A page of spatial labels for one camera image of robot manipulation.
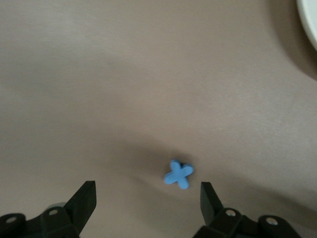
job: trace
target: blue flower-shaped object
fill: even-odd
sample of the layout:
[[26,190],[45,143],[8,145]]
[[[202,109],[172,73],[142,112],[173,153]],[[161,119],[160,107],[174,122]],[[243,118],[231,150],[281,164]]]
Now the blue flower-shaped object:
[[165,183],[172,184],[177,182],[181,189],[187,189],[189,187],[189,183],[186,177],[194,172],[193,166],[190,164],[181,166],[178,160],[172,160],[170,162],[170,169],[172,171],[165,175]]

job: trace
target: blue cross-shaped piece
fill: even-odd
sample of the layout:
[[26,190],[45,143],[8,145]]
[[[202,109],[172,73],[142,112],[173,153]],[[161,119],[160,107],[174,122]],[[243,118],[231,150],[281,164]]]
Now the blue cross-shaped piece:
[[172,160],[170,162],[170,169],[172,171],[165,175],[165,183],[172,184],[177,182],[181,189],[187,189],[189,187],[189,183],[186,176],[191,175],[194,172],[193,166],[190,164],[182,166],[178,160]]

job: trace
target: white round object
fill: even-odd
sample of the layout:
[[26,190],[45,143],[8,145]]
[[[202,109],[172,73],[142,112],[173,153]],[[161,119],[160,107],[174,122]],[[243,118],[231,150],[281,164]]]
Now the white round object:
[[304,30],[317,50],[317,0],[297,0],[297,6]]

